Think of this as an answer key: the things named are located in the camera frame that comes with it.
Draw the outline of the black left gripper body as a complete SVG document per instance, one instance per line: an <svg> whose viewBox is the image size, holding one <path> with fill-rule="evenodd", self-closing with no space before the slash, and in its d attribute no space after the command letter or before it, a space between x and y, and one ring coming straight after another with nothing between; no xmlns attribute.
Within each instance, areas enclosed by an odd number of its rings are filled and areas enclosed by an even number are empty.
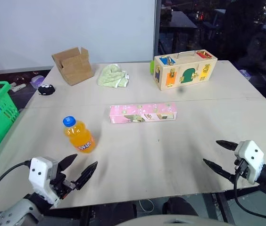
<svg viewBox="0 0 266 226"><path fill-rule="evenodd" d="M63 173L69 166L58 166L55 179L50 181L53 191L61 200L65 199L71 191L76 189L76 182L67 180L66 175Z"/></svg>

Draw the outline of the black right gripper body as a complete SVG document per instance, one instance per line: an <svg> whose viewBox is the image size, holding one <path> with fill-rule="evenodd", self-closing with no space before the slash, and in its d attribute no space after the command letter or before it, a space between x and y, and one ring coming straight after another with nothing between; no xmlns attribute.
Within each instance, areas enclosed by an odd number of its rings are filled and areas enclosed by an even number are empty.
<svg viewBox="0 0 266 226"><path fill-rule="evenodd" d="M237 181L239 177L248 180L248 162L245 159L236 159L234 164L236 167L233 180Z"/></svg>

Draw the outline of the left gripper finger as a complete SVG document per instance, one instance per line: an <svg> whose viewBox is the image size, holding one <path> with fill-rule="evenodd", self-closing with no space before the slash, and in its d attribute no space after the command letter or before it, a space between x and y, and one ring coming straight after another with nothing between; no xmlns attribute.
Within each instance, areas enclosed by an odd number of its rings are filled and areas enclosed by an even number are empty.
<svg viewBox="0 0 266 226"><path fill-rule="evenodd" d="M58 173L61 173L64 170L66 170L72 164L72 162L75 160L76 157L77 157L77 154L72 154L72 155L65 157L63 160L61 160L58 163Z"/></svg>
<svg viewBox="0 0 266 226"><path fill-rule="evenodd" d="M98 162L94 162L89 165L80 175L80 177L75 181L76 190L81 190L81 188L89 181L89 179L94 174L97 168Z"/></svg>

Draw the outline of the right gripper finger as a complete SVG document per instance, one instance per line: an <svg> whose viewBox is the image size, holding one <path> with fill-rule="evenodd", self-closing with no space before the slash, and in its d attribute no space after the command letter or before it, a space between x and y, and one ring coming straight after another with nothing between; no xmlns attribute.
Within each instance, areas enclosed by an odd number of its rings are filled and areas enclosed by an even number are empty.
<svg viewBox="0 0 266 226"><path fill-rule="evenodd" d="M216 143L220 145L221 147L231 150L231 151L235 151L235 149L238 146L238 144L235 142L225 141L225 140L217 140Z"/></svg>
<svg viewBox="0 0 266 226"><path fill-rule="evenodd" d="M229 172L227 172L226 170L224 170L220 165L209 161L207 159L203 159L203 161L205 162L205 164L211 168L216 174L224 177L225 179L229 180L231 183L234 183L234 174L231 174Z"/></svg>

